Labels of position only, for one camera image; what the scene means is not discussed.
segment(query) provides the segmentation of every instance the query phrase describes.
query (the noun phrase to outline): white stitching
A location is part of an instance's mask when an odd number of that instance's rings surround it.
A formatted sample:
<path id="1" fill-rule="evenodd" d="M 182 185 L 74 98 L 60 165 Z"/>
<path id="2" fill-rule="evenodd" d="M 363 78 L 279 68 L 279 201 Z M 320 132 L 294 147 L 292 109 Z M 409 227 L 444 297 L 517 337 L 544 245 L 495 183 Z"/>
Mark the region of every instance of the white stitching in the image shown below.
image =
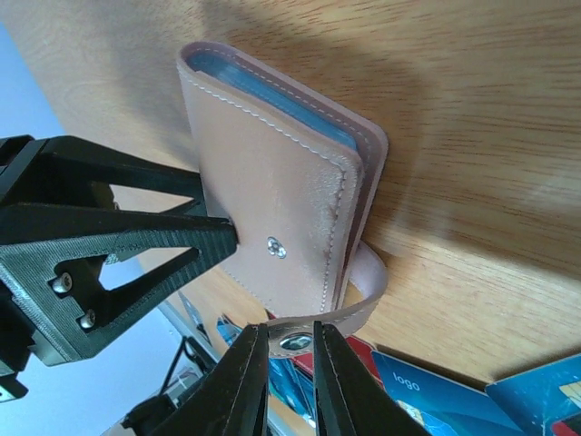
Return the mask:
<path id="1" fill-rule="evenodd" d="M 327 115 L 329 118 L 331 118 L 332 120 L 336 121 L 337 123 L 343 124 L 345 127 L 347 127 L 348 129 L 350 129 L 352 132 L 355 132 L 361 138 L 363 138 L 363 141 L 365 142 L 365 153 L 369 154 L 369 149 L 371 147 L 371 144 L 369 142 L 369 138 L 364 133 L 362 133 L 360 130 L 356 129 L 355 127 L 353 127 L 349 123 L 341 120 L 340 118 L 338 118 L 336 116 L 333 116 L 332 114 L 328 113 L 324 109 L 321 109 L 320 107 L 318 107 L 316 104 L 313 104 L 313 103 L 309 102 L 308 100 L 299 97 L 298 95 L 296 95 L 295 93 L 293 93 L 291 90 L 285 88 L 284 86 L 282 86 L 280 84 L 277 84 L 273 80 L 271 80 L 271 79 L 265 77 L 264 75 L 259 74 L 258 72 L 252 70 L 249 66 L 246 66 L 246 65 L 243 65 L 243 64 L 239 63 L 238 60 L 236 59 L 236 56 L 234 56 L 233 54 L 228 54 L 228 53 L 222 52 L 220 50 L 216 50 L 215 48 L 203 48 L 203 49 L 200 49 L 200 51 L 201 52 L 214 52 L 214 53 L 217 53 L 218 55 L 226 56 L 227 58 L 231 59 L 236 65 L 238 65 L 240 68 L 243 68 L 246 71 L 248 71 L 249 73 L 254 74 L 257 77 L 260 77 L 260 79 L 265 80 L 269 84 L 273 84 L 274 86 L 276 86 L 277 88 L 279 88 L 280 90 L 282 90 L 283 92 L 285 92 L 286 94 L 290 95 L 295 100 L 300 100 L 303 103 L 308 104 L 310 107 L 316 109 L 318 112 L 321 112 L 322 114 Z M 370 160 L 368 160 L 365 163 L 365 173 L 367 173 L 367 171 L 369 169 L 369 164 L 370 164 Z"/>
<path id="2" fill-rule="evenodd" d="M 320 312 L 323 312 L 325 309 L 325 302 L 327 299 L 327 292 L 329 289 L 329 275 L 330 275 L 330 260 L 332 257 L 332 253 L 333 253 L 333 246 L 334 246 L 334 241 L 335 241 L 335 230 L 337 227 L 337 221 L 339 220 L 339 211 L 340 211 L 340 207 L 341 207 L 341 198 L 343 195 L 343 192 L 345 190 L 345 181 L 347 180 L 347 172 L 343 169 L 343 167 L 336 162 L 333 162 L 329 157 L 327 156 L 323 156 L 321 153 L 311 149 L 310 147 L 308 147 L 306 144 L 303 144 L 299 139 L 293 137 L 291 134 L 287 134 L 286 132 L 284 132 L 282 129 L 280 129 L 280 127 L 276 126 L 275 124 L 270 123 L 268 120 L 266 120 L 265 118 L 261 117 L 258 114 L 255 114 L 253 111 L 251 111 L 250 109 L 247 109 L 245 107 L 243 107 L 240 104 L 236 104 L 231 100 L 228 100 L 225 97 L 222 97 L 219 94 L 215 94 L 212 91 L 210 91 L 209 89 L 205 88 L 204 86 L 195 83 L 190 77 L 188 77 L 184 71 L 182 71 L 181 68 L 178 68 L 178 72 L 180 73 L 180 75 L 190 84 L 194 85 L 195 87 L 199 88 L 200 90 L 204 91 L 206 94 L 209 94 L 215 98 L 218 98 L 219 100 L 231 104 L 234 107 L 241 109 L 244 113 L 246 114 L 250 114 L 252 116 L 254 116 L 255 118 L 258 118 L 260 121 L 262 121 L 263 123 L 267 124 L 269 127 L 272 127 L 274 130 L 276 130 L 277 132 L 279 132 L 280 134 L 283 134 L 284 136 L 286 136 L 287 138 L 291 139 L 294 143 L 300 145 L 303 148 L 306 148 L 307 150 L 309 150 L 310 152 L 316 154 L 317 156 L 319 156 L 320 158 L 329 161 L 331 164 L 337 166 L 340 171 L 341 171 L 341 183 L 340 183 L 340 188 L 338 190 L 337 193 L 337 204 L 335 206 L 335 218 L 333 220 L 333 225 L 331 226 L 331 230 L 330 230 L 330 241 L 329 241 L 329 256 L 327 258 L 327 264 L 325 265 L 325 275 L 324 275 L 324 282 L 323 282 L 323 293 L 322 293 L 322 297 L 321 297 L 321 304 L 320 304 Z M 247 286 L 244 286 L 238 279 L 236 279 L 234 276 L 232 276 L 230 274 L 230 276 L 236 280 L 242 287 L 244 287 L 246 290 L 248 290 L 252 295 L 254 295 L 254 293 L 252 293 L 250 291 L 250 289 Z"/>

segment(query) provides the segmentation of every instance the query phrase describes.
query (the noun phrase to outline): wooden surface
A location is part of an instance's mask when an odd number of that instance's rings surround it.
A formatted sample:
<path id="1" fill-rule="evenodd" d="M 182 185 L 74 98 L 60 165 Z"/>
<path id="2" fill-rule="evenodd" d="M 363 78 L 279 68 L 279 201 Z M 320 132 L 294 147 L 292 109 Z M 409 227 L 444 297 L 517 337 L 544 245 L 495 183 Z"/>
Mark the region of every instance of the wooden surface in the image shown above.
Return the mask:
<path id="1" fill-rule="evenodd" d="M 581 350 L 579 2 L 4 0 L 0 20 L 68 133 L 165 164 L 188 167 L 174 55 L 201 38 L 381 125 L 364 239 L 390 282 L 362 338 L 483 382 Z M 219 272 L 188 293 L 262 316 Z"/>

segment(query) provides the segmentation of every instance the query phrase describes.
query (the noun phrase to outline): screw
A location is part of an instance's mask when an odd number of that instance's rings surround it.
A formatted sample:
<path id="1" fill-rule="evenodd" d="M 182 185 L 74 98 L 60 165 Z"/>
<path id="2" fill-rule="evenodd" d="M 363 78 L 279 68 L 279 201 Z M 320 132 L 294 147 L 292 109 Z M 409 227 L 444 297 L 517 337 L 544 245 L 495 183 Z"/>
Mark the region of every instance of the screw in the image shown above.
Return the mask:
<path id="1" fill-rule="evenodd" d="M 85 330 L 88 330 L 94 327 L 95 320 L 96 315 L 94 313 L 94 310 L 89 309 L 87 313 L 81 317 L 81 319 L 79 320 L 79 324 L 81 324 L 81 327 L 83 327 Z"/>
<path id="2" fill-rule="evenodd" d="M 68 272 L 63 272 L 63 274 L 58 277 L 53 282 L 53 291 L 56 293 L 67 293 L 73 289 L 73 277 Z"/>

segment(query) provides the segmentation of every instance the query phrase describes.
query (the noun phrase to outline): metal screw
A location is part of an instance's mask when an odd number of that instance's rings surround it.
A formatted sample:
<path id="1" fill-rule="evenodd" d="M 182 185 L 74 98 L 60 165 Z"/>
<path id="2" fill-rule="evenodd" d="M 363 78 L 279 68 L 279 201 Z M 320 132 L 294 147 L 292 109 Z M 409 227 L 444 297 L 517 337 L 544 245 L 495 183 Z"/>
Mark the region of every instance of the metal screw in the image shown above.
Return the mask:
<path id="1" fill-rule="evenodd" d="M 284 249 L 284 247 L 282 246 L 278 239 L 273 238 L 271 236 L 268 239 L 267 246 L 271 256 L 278 256 L 279 259 L 284 259 L 285 257 L 287 257 L 287 251 Z"/>
<path id="2" fill-rule="evenodd" d="M 85 330 L 91 329 L 94 327 L 94 322 L 96 321 L 96 314 L 93 309 L 89 309 L 85 315 L 81 317 L 79 320 L 79 324 Z"/>
<path id="3" fill-rule="evenodd" d="M 53 282 L 53 291 L 56 293 L 67 293 L 73 289 L 73 277 L 68 272 L 63 272 L 63 274 L 58 277 Z"/>
<path id="4" fill-rule="evenodd" d="M 280 345 L 284 350 L 296 352 L 304 350 L 312 342 L 312 336 L 309 333 L 294 333 L 286 338 L 282 338 Z"/>

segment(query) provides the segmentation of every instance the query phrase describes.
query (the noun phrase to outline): white wall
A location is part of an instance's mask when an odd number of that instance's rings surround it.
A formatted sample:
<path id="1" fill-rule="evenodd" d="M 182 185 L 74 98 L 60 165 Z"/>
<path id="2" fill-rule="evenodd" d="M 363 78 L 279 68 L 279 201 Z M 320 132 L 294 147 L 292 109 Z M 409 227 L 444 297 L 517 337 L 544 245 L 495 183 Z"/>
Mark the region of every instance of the white wall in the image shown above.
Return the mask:
<path id="1" fill-rule="evenodd" d="M 63 134 L 42 92 L 0 25 L 0 137 Z M 106 267 L 111 288 L 142 273 L 137 261 Z M 97 357 L 53 368 L 34 356 L 18 379 L 30 390 L 0 403 L 0 435 L 100 435 L 159 389 L 179 334 L 155 310 Z"/>

